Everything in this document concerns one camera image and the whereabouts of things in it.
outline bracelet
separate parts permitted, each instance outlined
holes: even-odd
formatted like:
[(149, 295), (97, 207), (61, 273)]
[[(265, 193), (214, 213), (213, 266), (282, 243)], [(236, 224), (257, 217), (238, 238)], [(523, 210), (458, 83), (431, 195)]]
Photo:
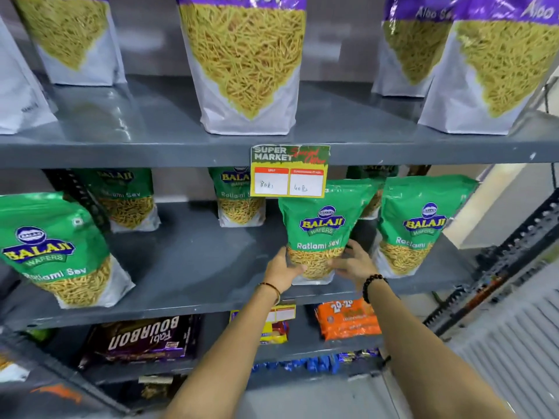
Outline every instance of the bracelet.
[(267, 286), (269, 286), (269, 287), (275, 289), (275, 291), (276, 291), (276, 293), (277, 293), (277, 295), (278, 295), (278, 299), (277, 299), (276, 302), (274, 303), (274, 306), (277, 306), (277, 305), (281, 302), (281, 293), (280, 293), (280, 290), (277, 289), (274, 285), (269, 284), (268, 282), (260, 282), (260, 283), (256, 286), (256, 288), (260, 287), (260, 285), (267, 285)]
[(382, 276), (381, 274), (375, 274), (375, 275), (371, 275), (367, 278), (367, 281), (365, 281), (365, 283), (363, 284), (363, 300), (365, 300), (365, 302), (367, 304), (370, 304), (371, 302), (369, 301), (369, 294), (367, 293), (367, 290), (369, 289), (369, 284), (377, 279), (382, 279), (384, 282), (388, 283), (388, 281), (386, 280), (386, 278), (384, 276)]

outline black beaded bracelet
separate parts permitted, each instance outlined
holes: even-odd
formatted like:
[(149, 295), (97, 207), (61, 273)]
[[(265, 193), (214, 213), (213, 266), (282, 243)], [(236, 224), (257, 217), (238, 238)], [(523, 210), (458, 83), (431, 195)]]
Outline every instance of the black beaded bracelet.
[(368, 304), (371, 303), (369, 301), (369, 294), (367, 293), (367, 290), (369, 289), (369, 284), (377, 279), (382, 279), (384, 282), (388, 283), (386, 278), (381, 274), (371, 275), (367, 278), (367, 281), (365, 281), (365, 283), (363, 284), (363, 300), (365, 300), (365, 302)]

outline price tag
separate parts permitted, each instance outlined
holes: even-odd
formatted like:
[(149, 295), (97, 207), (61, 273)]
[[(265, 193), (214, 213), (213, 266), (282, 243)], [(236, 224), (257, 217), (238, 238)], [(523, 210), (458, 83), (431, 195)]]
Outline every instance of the price tag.
[(323, 198), (329, 158), (329, 146), (254, 146), (250, 195)]

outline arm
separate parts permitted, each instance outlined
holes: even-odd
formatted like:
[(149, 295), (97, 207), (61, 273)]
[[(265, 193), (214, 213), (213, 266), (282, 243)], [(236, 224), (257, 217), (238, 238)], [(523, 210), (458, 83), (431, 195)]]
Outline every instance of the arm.
[[(353, 240), (350, 259), (334, 259), (342, 276), (358, 289), (378, 271), (367, 252)], [(414, 417), (417, 419), (515, 418), (489, 385), (437, 336), (413, 316), (383, 280), (368, 287), (368, 296), (388, 352), (391, 367)]]
[[(264, 282), (281, 293), (304, 266), (287, 267), (285, 247), (268, 263)], [(188, 376), (165, 411), (163, 419), (231, 418), (247, 387), (262, 329), (277, 299), (276, 291), (259, 285), (199, 365)]]

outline orange object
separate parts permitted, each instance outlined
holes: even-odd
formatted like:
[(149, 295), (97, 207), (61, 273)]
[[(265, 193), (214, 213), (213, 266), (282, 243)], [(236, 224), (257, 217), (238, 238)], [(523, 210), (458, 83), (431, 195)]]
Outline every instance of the orange object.
[(323, 303), (315, 313), (326, 340), (381, 333), (373, 308), (362, 298)]
[(39, 387), (31, 392), (40, 392), (40, 393), (51, 393), (58, 395), (61, 398), (67, 398), (68, 400), (73, 400), (74, 403), (80, 404), (82, 402), (82, 395), (77, 393), (76, 391), (65, 387), (63, 384), (56, 384), (56, 385), (49, 385), (45, 387)]

